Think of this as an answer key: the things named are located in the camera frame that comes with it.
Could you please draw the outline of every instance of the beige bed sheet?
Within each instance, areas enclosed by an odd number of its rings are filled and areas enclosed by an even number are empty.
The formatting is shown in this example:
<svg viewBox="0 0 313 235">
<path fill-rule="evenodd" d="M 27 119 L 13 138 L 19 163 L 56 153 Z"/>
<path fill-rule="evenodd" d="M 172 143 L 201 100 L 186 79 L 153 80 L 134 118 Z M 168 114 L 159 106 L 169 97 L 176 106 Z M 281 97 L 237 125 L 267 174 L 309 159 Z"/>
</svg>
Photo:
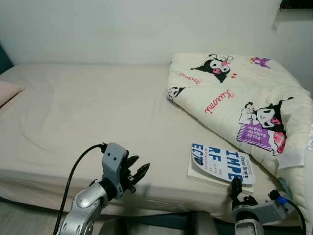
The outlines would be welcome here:
<svg viewBox="0 0 313 235">
<path fill-rule="evenodd" d="M 187 178 L 190 144 L 234 149 L 165 98 L 168 66 L 25 64 L 0 80 L 26 87 L 0 108 L 0 197 L 58 209 L 78 156 L 100 142 L 139 155 L 133 172 L 151 167 L 136 194 L 113 200 L 106 214 L 207 211 L 233 221 L 227 189 Z M 102 154 L 77 167 L 66 210 L 76 193 L 101 178 Z M 278 181 L 253 161 L 259 203 Z M 283 225 L 298 224 L 295 217 Z"/>
</svg>

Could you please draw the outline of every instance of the kuromi character print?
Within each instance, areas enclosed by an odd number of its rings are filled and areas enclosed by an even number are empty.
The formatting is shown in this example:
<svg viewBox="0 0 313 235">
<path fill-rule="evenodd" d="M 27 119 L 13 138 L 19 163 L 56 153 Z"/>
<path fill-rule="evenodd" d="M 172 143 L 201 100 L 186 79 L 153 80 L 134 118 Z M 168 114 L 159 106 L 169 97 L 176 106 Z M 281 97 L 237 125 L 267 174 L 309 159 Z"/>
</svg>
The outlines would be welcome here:
<svg viewBox="0 0 313 235">
<path fill-rule="evenodd" d="M 265 67 L 265 68 L 268 68 L 270 69 L 269 66 L 266 65 L 266 62 L 267 61 L 270 61 L 270 59 L 267 59 L 267 58 L 259 58 L 259 57 L 252 57 L 250 59 L 250 63 L 254 63 L 256 65 L 259 65 L 259 66 L 262 66 L 262 67 Z"/>
<path fill-rule="evenodd" d="M 213 74 L 221 83 L 226 79 L 230 72 L 229 64 L 234 58 L 230 55 L 218 56 L 215 54 L 209 55 L 204 65 L 197 68 L 191 68 L 191 70 L 199 70 Z"/>
<path fill-rule="evenodd" d="M 172 87 L 168 89 L 167 98 L 173 100 L 173 98 L 177 97 L 184 89 L 185 87 Z"/>
<path fill-rule="evenodd" d="M 280 108 L 285 100 L 255 110 L 249 102 L 241 110 L 240 130 L 237 141 L 252 144 L 271 151 L 274 155 L 283 152 L 286 142 L 286 131 L 282 122 Z"/>
</svg>

